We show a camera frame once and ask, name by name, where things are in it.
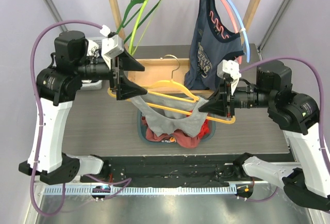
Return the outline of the red tank top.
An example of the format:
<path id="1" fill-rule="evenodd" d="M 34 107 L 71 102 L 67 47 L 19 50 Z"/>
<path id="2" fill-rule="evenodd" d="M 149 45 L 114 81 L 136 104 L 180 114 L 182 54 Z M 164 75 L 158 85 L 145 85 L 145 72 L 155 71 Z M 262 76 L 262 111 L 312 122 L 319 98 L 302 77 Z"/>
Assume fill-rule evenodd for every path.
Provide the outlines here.
<path id="1" fill-rule="evenodd" d="M 205 120 L 203 125 L 201 126 L 200 132 L 198 134 L 198 138 L 202 139 L 205 135 L 209 134 L 210 129 L 209 129 L 209 120 Z"/>

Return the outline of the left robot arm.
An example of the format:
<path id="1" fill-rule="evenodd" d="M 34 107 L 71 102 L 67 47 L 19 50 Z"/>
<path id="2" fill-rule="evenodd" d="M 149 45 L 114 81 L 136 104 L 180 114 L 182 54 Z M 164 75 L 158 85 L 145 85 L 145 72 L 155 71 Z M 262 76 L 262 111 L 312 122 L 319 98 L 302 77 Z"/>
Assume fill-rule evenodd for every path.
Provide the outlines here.
<path id="1" fill-rule="evenodd" d="M 131 82 L 125 74 L 145 68 L 128 53 L 123 40 L 115 33 L 106 33 L 102 40 L 102 62 L 89 51 L 89 40 L 81 31 L 61 33 L 54 45 L 51 64 L 36 79 L 38 118 L 34 144 L 28 160 L 19 164 L 19 171 L 37 175 L 48 185 L 68 183 L 76 176 L 87 174 L 98 182 L 105 182 L 110 175 L 106 160 L 97 155 L 63 153 L 69 112 L 84 80 L 109 81 L 117 100 L 145 95 L 146 89 Z"/>

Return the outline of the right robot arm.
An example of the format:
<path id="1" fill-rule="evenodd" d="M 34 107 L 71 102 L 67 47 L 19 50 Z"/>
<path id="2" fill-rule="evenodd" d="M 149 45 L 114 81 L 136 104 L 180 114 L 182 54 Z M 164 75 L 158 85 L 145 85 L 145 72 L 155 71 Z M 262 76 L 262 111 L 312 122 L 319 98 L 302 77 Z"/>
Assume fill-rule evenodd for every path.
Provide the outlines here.
<path id="1" fill-rule="evenodd" d="M 266 108 L 270 119 L 283 131 L 299 168 L 279 167 L 244 153 L 234 161 L 239 180 L 257 177 L 284 190 L 299 206 L 329 211 L 329 151 L 323 136 L 323 103 L 292 90 L 292 71 L 281 60 L 255 63 L 256 83 L 242 88 L 242 70 L 235 61 L 222 61 L 217 75 L 222 79 L 208 99 L 195 96 L 175 81 L 158 81 L 148 87 L 128 83 L 128 92 L 115 92 L 117 100 L 131 101 L 144 115 L 155 136 L 183 133 L 202 137 L 206 119 L 219 116 L 230 124 L 237 108 Z"/>

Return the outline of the lime green hanger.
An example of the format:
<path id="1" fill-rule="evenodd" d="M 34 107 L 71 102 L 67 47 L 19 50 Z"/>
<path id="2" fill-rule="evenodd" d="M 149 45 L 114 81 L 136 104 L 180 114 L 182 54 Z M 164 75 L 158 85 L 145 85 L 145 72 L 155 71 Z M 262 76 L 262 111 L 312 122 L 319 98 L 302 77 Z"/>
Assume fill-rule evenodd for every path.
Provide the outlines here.
<path id="1" fill-rule="evenodd" d="M 131 55 L 134 55 L 136 52 L 140 42 L 142 41 L 142 38 L 144 34 L 146 33 L 146 30 L 148 29 L 152 19 L 154 18 L 154 14 L 156 10 L 158 9 L 159 5 L 161 4 L 162 0 L 158 0 L 155 5 L 148 11 L 148 13 L 145 13 L 147 5 L 151 0 L 139 0 L 142 1 L 141 7 L 136 11 L 134 14 L 134 17 L 136 17 L 133 29 L 131 33 L 127 36 L 127 38 L 124 40 L 124 42 L 128 43 L 128 52 Z M 137 35 L 138 29 L 147 21 L 147 24 L 144 28 L 144 31 L 142 32 L 138 42 L 135 44 L 135 39 Z"/>

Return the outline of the maroon graphic tank top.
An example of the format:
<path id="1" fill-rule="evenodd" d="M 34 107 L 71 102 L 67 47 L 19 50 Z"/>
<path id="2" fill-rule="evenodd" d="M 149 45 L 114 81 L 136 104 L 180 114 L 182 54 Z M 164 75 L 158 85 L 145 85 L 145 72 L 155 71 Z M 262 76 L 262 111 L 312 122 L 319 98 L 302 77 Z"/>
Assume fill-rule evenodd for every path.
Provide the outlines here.
<path id="1" fill-rule="evenodd" d="M 161 134 L 157 136 L 148 126 L 144 116 L 141 117 L 142 124 L 146 127 L 145 137 L 150 142 L 177 143 L 181 147 L 193 149 L 201 142 L 198 136 L 190 137 L 181 130 L 176 130 L 172 134 Z"/>

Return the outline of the yellow hanger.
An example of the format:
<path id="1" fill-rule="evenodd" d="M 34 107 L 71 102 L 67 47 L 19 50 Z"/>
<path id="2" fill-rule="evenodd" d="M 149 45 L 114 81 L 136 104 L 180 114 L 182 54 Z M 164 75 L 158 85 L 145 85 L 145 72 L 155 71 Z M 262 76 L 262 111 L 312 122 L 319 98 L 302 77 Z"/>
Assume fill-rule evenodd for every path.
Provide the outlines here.
<path id="1" fill-rule="evenodd" d="M 128 78 L 141 83 L 148 94 L 173 99 L 180 102 L 195 103 L 199 94 L 210 94 L 209 90 L 189 90 L 184 86 L 184 74 L 188 71 L 189 59 L 165 55 L 160 59 L 139 59 L 143 72 L 129 72 Z"/>

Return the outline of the grey tank top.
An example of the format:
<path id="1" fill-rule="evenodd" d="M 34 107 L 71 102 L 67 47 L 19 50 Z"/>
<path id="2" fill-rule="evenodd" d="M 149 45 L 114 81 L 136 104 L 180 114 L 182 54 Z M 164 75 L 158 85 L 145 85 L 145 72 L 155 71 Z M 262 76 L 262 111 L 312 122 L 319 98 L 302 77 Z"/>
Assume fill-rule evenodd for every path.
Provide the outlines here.
<path id="1" fill-rule="evenodd" d="M 188 136 L 195 137 L 199 134 L 207 117 L 206 113 L 199 111 L 199 108 L 208 102 L 203 97 L 200 97 L 197 102 L 191 103 L 148 93 L 133 97 L 130 100 L 142 112 L 149 128 L 157 136 L 161 134 L 172 134 L 176 130 L 181 130 Z M 192 114 L 186 115 L 152 108 L 148 103 L 184 110 Z"/>

